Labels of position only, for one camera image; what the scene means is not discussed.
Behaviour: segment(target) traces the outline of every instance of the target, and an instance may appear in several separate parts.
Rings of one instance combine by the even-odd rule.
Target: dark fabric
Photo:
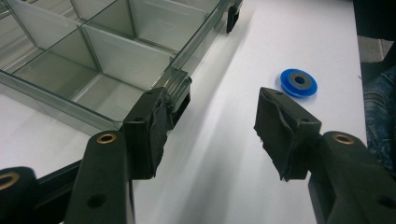
[[[353,4],[358,35],[396,39],[395,0],[354,0]]]
[[[390,170],[395,164],[396,66],[363,87],[367,147]]]
[[[385,70],[382,62],[361,63],[361,82],[363,86],[373,81]]]

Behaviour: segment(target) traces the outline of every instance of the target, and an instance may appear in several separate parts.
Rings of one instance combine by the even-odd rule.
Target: blue spool
[[[307,97],[318,90],[317,82],[306,72],[299,69],[287,69],[280,75],[283,90],[295,97]]]

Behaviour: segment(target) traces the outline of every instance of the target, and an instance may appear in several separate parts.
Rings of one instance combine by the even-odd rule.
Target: hole
[[[107,200],[107,196],[105,194],[95,194],[92,195],[91,198],[87,201],[87,205],[90,208],[97,208],[102,206]]]
[[[298,84],[304,84],[305,83],[305,79],[303,77],[295,77],[294,80],[298,83]]]
[[[114,140],[116,140],[117,136],[114,133],[104,133],[102,135],[100,135],[96,141],[100,144],[107,144],[107,143],[111,143]]]
[[[0,175],[0,190],[7,189],[18,182],[20,175],[15,172],[9,172]]]
[[[377,202],[387,208],[396,209],[396,201],[387,196],[380,196]]]
[[[346,145],[352,145],[355,143],[355,141],[343,134],[336,134],[332,137],[335,141],[342,143],[342,144],[346,144]]]

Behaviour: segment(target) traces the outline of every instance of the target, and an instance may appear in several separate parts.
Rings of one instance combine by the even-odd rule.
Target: white surface
[[[307,181],[279,181],[253,130],[260,87],[280,90],[287,68],[317,80],[318,93],[298,102],[323,122],[323,133],[365,142],[351,2],[246,0],[239,20],[192,76],[191,103],[157,177],[134,182],[137,223],[315,223]],[[88,136],[5,96],[0,108],[0,168],[28,164],[43,175],[82,154]]]

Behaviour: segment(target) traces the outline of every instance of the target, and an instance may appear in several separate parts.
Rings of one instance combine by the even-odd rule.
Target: black plastic connector
[[[127,140],[130,179],[151,179],[156,174],[168,131],[165,96],[166,88],[146,91],[120,128]]]
[[[308,186],[319,224],[396,223],[394,176],[361,140],[329,132],[314,150]]]
[[[134,223],[123,133],[107,131],[88,142],[64,223]]]
[[[239,11],[242,6],[242,0],[235,1],[235,5],[228,9],[228,17],[227,17],[227,34],[230,33],[235,27],[236,22],[239,19]]]
[[[38,179],[36,223],[61,223],[73,191],[81,161]]]
[[[34,219],[37,180],[32,169],[14,167],[0,171],[0,223],[24,224]]]
[[[307,144],[318,141],[321,122],[281,91],[261,88],[254,129],[281,179],[305,179]]]

